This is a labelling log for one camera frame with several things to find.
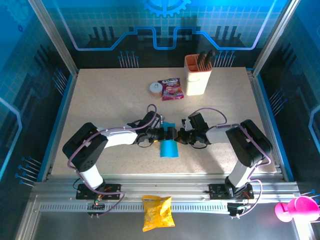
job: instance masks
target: pen holder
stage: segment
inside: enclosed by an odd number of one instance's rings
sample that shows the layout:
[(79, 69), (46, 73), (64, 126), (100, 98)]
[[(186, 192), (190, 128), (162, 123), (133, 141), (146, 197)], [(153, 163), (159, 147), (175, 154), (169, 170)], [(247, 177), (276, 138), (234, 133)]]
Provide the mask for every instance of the pen holder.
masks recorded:
[(202, 95), (205, 93), (207, 83), (212, 72), (211, 62), (205, 66), (205, 57), (198, 65), (199, 54), (186, 55), (184, 57), (184, 70), (186, 91), (188, 96)]

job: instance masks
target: snack bag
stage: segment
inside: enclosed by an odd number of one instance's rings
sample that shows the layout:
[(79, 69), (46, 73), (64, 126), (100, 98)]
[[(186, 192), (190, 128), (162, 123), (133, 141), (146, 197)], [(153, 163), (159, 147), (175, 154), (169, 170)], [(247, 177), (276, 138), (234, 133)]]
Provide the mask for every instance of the snack bag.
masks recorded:
[(171, 196), (143, 196), (144, 225), (143, 232), (155, 229), (174, 227), (175, 222), (171, 215)]
[(169, 78), (166, 80), (160, 80), (158, 81), (158, 83), (160, 83), (163, 88), (163, 101), (184, 98), (184, 93), (182, 92), (179, 78)]

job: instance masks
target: gray floor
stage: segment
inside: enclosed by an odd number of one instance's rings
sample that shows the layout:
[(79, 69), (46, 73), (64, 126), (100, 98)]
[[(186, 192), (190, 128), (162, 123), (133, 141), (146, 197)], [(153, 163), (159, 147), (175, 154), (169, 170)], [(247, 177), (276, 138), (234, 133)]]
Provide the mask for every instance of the gray floor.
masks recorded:
[(298, 240), (293, 222), (276, 218), (275, 204), (259, 204), (241, 220), (210, 213), (173, 213), (175, 227), (142, 232), (143, 213), (41, 213), (34, 240)]

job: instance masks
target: glass panel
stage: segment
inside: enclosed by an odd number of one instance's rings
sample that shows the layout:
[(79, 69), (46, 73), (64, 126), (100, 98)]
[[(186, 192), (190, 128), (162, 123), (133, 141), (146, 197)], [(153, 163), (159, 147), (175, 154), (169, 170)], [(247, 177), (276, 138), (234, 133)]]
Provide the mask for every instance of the glass panel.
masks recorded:
[(0, 23), (0, 238), (14, 239), (70, 73), (28, 1), (0, 1)]
[(78, 68), (254, 65), (287, 0), (44, 0)]
[(319, 13), (319, 1), (301, 0), (260, 73), (293, 176), (302, 193), (315, 189), (315, 195), (320, 194)]

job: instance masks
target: blue edge strip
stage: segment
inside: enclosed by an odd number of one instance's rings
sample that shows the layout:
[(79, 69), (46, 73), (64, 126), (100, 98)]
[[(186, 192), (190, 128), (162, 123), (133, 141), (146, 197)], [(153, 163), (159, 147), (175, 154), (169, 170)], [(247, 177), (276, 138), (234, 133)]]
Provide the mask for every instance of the blue edge strip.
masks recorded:
[(45, 174), (45, 171), (46, 171), (46, 168), (47, 168), (47, 164), (49, 162), (49, 156), (50, 156), (51, 150), (53, 148), (54, 140), (55, 140), (56, 135), (57, 135), (58, 126), (59, 126), (59, 123), (61, 121), (61, 117), (62, 117), (62, 114), (64, 112), (65, 104), (66, 104), (66, 101), (68, 99), (69, 90), (70, 90), (70, 87), (71, 87), (73, 81), (76, 81), (76, 79), (73, 79), (73, 76), (70, 74), (69, 79), (68, 79), (68, 83), (66, 85), (66, 88), (65, 88), (65, 91), (64, 91), (64, 94), (63, 94), (63, 97), (62, 97), (62, 101), (61, 101), (58, 113), (57, 113), (56, 118), (55, 118), (55, 122), (54, 122), (54, 125), (53, 125), (51, 136), (50, 136), (48, 145), (47, 145), (46, 150), (45, 150), (45, 154), (44, 154), (44, 157), (43, 157), (41, 168), (40, 168), (40, 171), (39, 171), (39, 174), (38, 174), (38, 177), (37, 177), (37, 182), (41, 182), (42, 178), (43, 178), (43, 176)]
[(263, 99), (265, 101), (265, 105), (266, 105), (268, 114), (270, 116), (271, 124), (272, 124), (273, 130), (274, 130), (276, 141), (277, 141), (278, 146), (279, 146), (280, 154), (282, 156), (282, 161), (283, 161), (283, 165), (284, 165), (284, 168), (285, 168), (285, 171), (286, 171), (286, 175), (288, 177), (288, 180), (290, 182), (293, 182), (293, 181), (295, 181), (294, 175), (293, 175), (293, 173), (291, 171), (291, 168), (290, 168), (290, 165), (289, 165), (289, 161), (288, 161), (288, 158), (287, 158), (287, 154), (286, 154), (284, 145), (282, 143), (282, 140), (281, 140), (281, 137), (280, 137), (280, 134), (279, 134), (279, 130), (278, 130), (278, 127), (277, 127), (277, 124), (276, 124), (275, 117), (272, 114), (272, 110), (271, 110), (271, 106), (270, 106), (270, 103), (269, 103), (269, 100), (268, 100), (267, 92), (266, 92), (265, 86), (264, 86), (264, 84), (262, 82), (262, 78), (261, 78), (260, 74), (258, 74), (257, 79), (258, 79), (259, 85), (261, 87)]
[[(45, 174), (45, 170), (46, 170), (46, 167), (47, 167), (47, 164), (48, 164), (48, 161), (49, 161), (49, 155), (50, 155), (53, 143), (54, 143), (54, 139), (55, 139), (56, 134), (57, 134), (59, 122), (61, 120), (62, 113), (63, 113), (63, 110), (65, 108), (65, 103), (66, 103), (67, 98), (68, 98), (68, 93), (69, 93), (69, 90), (70, 90), (70, 87), (71, 87), (71, 84), (72, 84), (72, 78), (73, 78), (73, 76), (70, 75), (70, 77), (68, 79), (68, 84), (66, 86), (66, 89), (65, 89), (65, 92), (64, 92), (60, 107), (59, 107), (58, 114), (57, 114), (55, 122), (54, 122), (53, 130), (52, 130), (52, 133), (51, 133), (51, 136), (50, 136), (50, 139), (49, 139), (49, 143), (48, 143), (48, 146), (47, 146), (45, 154), (44, 154), (43, 162), (42, 162), (42, 165), (41, 165), (41, 168), (40, 168), (40, 171), (39, 171), (39, 175), (38, 175), (38, 178), (37, 178), (38, 182), (41, 181), (41, 179), (43, 178), (43, 176)], [(271, 124), (272, 124), (273, 130), (274, 130), (274, 133), (275, 133), (276, 141), (277, 141), (278, 146), (279, 146), (280, 154), (282, 156), (282, 161), (283, 161), (283, 165), (284, 165), (288, 180), (290, 182), (293, 182), (295, 179), (294, 179), (293, 173), (291, 171), (291, 168), (290, 168), (290, 165), (289, 165), (289, 161), (288, 161), (288, 158), (287, 158), (287, 155), (286, 155), (286, 152), (285, 152), (285, 148), (284, 148), (284, 145), (282, 143), (282, 140), (281, 140), (281, 137), (280, 137), (280, 134), (279, 134), (279, 130), (278, 130), (278, 127), (277, 127), (277, 124), (276, 124), (276, 120), (274, 118), (274, 115), (272, 114), (271, 106), (270, 106), (270, 103), (268, 101), (267, 92), (266, 92), (265, 86), (264, 86), (264, 84), (262, 82), (260, 74), (258, 74), (257, 79), (258, 79), (259, 85), (261, 87), (263, 99), (265, 101), (268, 114), (270, 116)]]

